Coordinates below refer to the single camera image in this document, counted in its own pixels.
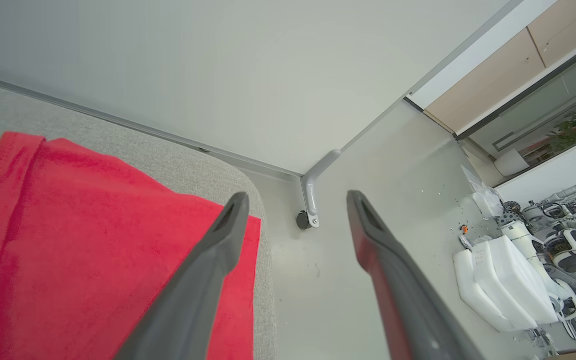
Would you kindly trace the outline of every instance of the caster wheel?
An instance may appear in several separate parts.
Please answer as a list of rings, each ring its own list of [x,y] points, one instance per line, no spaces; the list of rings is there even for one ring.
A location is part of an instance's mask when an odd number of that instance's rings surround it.
[[[312,228],[312,225],[310,225],[310,221],[308,221],[308,214],[306,213],[305,210],[301,210],[301,212],[297,214],[297,226],[301,230]]]

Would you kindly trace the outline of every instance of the red towel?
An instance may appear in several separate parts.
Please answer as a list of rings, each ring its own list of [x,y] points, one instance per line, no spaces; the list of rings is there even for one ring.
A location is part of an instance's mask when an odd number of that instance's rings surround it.
[[[66,139],[4,133],[0,359],[112,358],[221,210]],[[250,216],[224,280],[211,360],[253,357],[259,232]]]

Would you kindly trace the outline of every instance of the metal stand leg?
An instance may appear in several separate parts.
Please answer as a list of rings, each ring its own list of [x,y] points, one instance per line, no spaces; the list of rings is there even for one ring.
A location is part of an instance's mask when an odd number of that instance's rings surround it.
[[[332,150],[319,160],[310,171],[301,178],[301,190],[303,199],[306,202],[306,210],[297,214],[297,226],[303,230],[307,228],[319,227],[319,216],[317,213],[317,204],[315,198],[315,184],[321,173],[327,169],[341,155],[340,150]]]

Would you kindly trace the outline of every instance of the red fabric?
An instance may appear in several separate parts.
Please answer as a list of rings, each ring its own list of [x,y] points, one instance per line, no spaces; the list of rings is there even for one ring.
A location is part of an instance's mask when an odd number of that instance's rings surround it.
[[[221,210],[66,139],[4,133],[0,359],[112,358]],[[250,216],[210,360],[252,359],[259,232]]]

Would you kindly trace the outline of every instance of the clear plastic bag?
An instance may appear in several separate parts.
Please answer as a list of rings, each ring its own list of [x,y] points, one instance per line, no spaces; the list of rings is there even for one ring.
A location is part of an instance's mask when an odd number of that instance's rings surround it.
[[[478,176],[466,169],[465,166],[462,165],[461,168],[463,169],[463,173],[466,174],[470,185],[472,185],[472,189],[475,191],[472,194],[472,199],[477,203],[484,218],[489,219],[491,217],[502,216],[503,206],[501,205],[501,199],[496,190],[487,186]]]

